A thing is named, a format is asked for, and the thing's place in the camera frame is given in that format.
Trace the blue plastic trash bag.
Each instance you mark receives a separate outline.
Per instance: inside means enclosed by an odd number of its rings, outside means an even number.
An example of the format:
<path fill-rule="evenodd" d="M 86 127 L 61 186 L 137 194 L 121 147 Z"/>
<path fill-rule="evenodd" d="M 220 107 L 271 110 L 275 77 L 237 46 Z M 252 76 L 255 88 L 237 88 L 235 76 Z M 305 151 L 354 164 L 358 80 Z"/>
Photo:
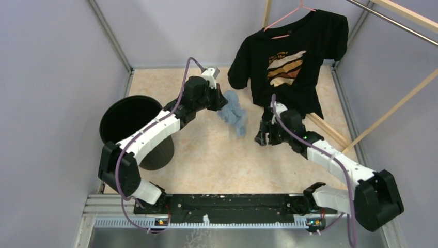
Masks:
<path fill-rule="evenodd" d="M 227 104 L 218 111 L 218 116 L 235 129 L 237 137 L 244 137 L 247 131 L 247 110 L 240 106 L 236 92 L 227 90 L 223 93 L 223 96 L 227 100 Z"/>

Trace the black trash bin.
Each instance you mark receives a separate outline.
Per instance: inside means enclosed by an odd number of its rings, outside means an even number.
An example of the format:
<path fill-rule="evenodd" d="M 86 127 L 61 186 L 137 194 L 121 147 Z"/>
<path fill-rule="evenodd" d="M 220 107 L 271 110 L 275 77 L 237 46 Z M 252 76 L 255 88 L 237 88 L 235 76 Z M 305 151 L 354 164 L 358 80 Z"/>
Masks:
<path fill-rule="evenodd" d="M 103 143 L 117 143 L 152 121 L 162 110 L 154 98 L 135 95 L 123 98 L 110 106 L 100 121 L 99 133 Z M 140 167 L 155 171 L 166 166 L 175 152 L 173 139 L 169 136 L 157 145 L 141 161 Z"/>

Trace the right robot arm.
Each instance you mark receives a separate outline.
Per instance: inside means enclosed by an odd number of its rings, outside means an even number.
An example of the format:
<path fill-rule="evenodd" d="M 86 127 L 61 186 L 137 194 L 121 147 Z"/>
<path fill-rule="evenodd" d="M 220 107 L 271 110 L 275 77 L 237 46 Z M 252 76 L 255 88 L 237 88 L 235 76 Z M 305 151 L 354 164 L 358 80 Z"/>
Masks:
<path fill-rule="evenodd" d="M 353 161 L 317 132 L 308 131 L 296 110 L 281 104 L 266 108 L 255 142 L 260 146 L 288 144 L 291 149 L 325 168 L 345 190 L 315 183 L 304 190 L 303 207 L 310 213 L 330 208 L 347 214 L 368 231 L 376 231 L 404 213 L 395 177 Z"/>

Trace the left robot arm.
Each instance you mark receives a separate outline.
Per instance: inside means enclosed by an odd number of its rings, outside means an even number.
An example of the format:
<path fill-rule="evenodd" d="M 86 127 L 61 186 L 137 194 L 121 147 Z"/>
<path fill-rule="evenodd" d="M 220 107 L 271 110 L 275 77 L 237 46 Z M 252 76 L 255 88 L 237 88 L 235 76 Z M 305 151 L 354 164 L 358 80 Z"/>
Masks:
<path fill-rule="evenodd" d="M 179 97 L 168 103 L 157 117 L 127 138 L 117 143 L 107 142 L 101 153 L 98 178 L 121 196 L 142 200 L 156 214 L 165 209 L 165 191 L 141 178 L 140 162 L 194 120 L 197 112 L 219 111 L 227 104 L 215 76 L 191 76 L 183 86 Z"/>

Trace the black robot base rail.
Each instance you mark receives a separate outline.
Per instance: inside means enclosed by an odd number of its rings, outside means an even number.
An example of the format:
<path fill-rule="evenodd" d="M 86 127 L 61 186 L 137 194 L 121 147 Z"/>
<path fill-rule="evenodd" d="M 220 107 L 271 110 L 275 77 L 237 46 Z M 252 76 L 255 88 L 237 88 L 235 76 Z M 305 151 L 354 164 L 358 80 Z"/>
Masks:
<path fill-rule="evenodd" d="M 167 194 L 155 205 L 141 202 L 136 215 L 163 215 L 172 224 L 292 224 L 326 212 L 302 194 Z"/>

